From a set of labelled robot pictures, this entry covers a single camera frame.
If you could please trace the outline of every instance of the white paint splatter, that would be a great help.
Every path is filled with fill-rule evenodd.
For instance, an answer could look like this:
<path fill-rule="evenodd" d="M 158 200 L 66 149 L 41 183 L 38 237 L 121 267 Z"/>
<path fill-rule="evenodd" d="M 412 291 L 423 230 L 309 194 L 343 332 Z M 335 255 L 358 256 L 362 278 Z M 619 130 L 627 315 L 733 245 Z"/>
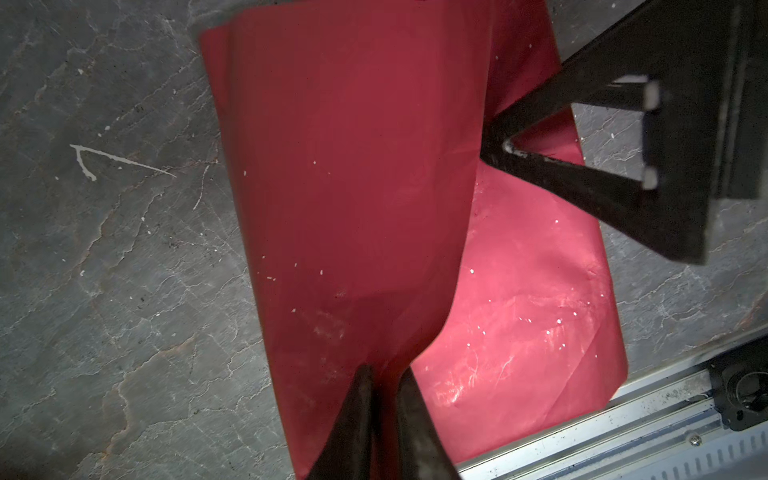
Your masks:
<path fill-rule="evenodd" d="M 208 173 L 208 167 L 210 165 L 205 166 L 205 170 L 203 170 L 203 179 L 200 181 L 200 196 L 197 198 L 197 203 L 192 207 L 192 210 L 197 208 L 197 205 L 200 205 L 200 200 L 203 198 L 203 186 L 205 185 L 205 174 Z"/>
<path fill-rule="evenodd" d="M 137 167 L 148 168 L 150 170 L 154 170 L 156 172 L 160 172 L 160 173 L 166 174 L 166 175 L 171 175 L 173 178 L 176 178 L 176 175 L 169 174 L 165 170 L 161 170 L 161 169 L 155 168 L 155 167 L 150 167 L 149 165 L 140 164 L 138 162 L 134 162 L 133 160 L 128 160 L 127 158 L 118 157 L 116 155 L 111 155 L 111 154 L 108 154 L 108 153 L 103 152 L 101 150 L 94 150 L 93 148 L 83 147 L 82 145 L 72 145 L 72 144 L 70 144 L 69 146 L 74 148 L 74 151 L 76 152 L 76 154 L 78 156 L 78 163 L 80 164 L 80 168 L 83 170 L 83 174 L 87 178 L 90 178 L 91 181 L 96 181 L 96 175 L 93 175 L 93 173 L 89 169 L 87 169 L 85 167 L 85 164 L 83 163 L 83 158 L 81 156 L 81 152 L 84 152 L 84 151 L 91 152 L 92 154 L 103 155 L 106 158 L 109 158 L 110 160 L 119 161 L 119 162 L 122 162 L 124 164 L 136 165 Z"/>

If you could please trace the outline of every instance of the red cloth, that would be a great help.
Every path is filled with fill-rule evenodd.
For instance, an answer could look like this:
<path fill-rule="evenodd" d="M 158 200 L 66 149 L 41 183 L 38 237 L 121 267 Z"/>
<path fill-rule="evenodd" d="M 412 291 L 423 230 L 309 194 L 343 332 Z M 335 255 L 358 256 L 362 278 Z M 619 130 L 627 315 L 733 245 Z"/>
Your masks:
<path fill-rule="evenodd" d="M 414 370 L 455 461 L 606 403 L 626 360 L 597 222 L 478 170 L 484 100 L 558 67 L 543 2 L 296 2 L 200 46 L 298 478 L 356 367 L 390 396 L 454 292 Z M 520 143 L 576 161 L 575 135 L 565 114 Z"/>

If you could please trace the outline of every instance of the black metal bracket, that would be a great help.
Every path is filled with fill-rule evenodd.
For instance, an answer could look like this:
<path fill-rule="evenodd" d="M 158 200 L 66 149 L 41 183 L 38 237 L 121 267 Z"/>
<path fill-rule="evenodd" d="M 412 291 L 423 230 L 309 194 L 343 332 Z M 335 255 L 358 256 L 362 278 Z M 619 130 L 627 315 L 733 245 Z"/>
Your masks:
<path fill-rule="evenodd" d="M 617 82 L 627 75 L 642 82 Z M 643 111 L 643 180 L 518 150 L 572 102 Z M 500 113 L 481 158 L 671 260 L 703 263 L 712 199 L 754 198 L 768 157 L 768 0 L 648 0 Z"/>
<path fill-rule="evenodd" d="M 716 357 L 709 370 L 723 425 L 740 432 L 768 420 L 768 337 Z"/>

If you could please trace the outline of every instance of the marble surface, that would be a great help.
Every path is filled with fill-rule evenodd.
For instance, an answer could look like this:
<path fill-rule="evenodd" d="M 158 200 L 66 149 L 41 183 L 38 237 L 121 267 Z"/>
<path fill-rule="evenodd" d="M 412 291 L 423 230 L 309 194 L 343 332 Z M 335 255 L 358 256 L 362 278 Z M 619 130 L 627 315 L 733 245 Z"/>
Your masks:
<path fill-rule="evenodd" d="M 236 3 L 0 5 L 0 478 L 293 477 L 191 34 Z M 611 5 L 550 2 L 564 57 Z M 574 112 L 637 173 L 637 118 Z M 766 229 L 726 203 L 691 267 L 604 228 L 633 371 L 766 321 Z"/>

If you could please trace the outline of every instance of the red fabric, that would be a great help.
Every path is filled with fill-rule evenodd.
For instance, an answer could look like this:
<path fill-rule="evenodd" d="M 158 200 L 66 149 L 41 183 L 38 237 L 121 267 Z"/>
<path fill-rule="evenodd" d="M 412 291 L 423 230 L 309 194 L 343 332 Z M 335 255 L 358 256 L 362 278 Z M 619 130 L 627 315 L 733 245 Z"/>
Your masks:
<path fill-rule="evenodd" d="M 626 360 L 597 222 L 478 167 L 484 101 L 557 68 L 543 2 L 311 0 L 200 46 L 298 478 L 356 367 L 391 396 L 449 310 L 414 369 L 455 461 L 605 404 Z M 581 157 L 568 113 L 519 142 Z"/>
<path fill-rule="evenodd" d="M 487 118 L 560 68 L 543 0 L 495 6 Z M 584 163 L 570 109 L 515 145 Z M 598 222 L 479 163 L 453 307 L 413 370 L 454 462 L 605 406 L 627 360 Z"/>

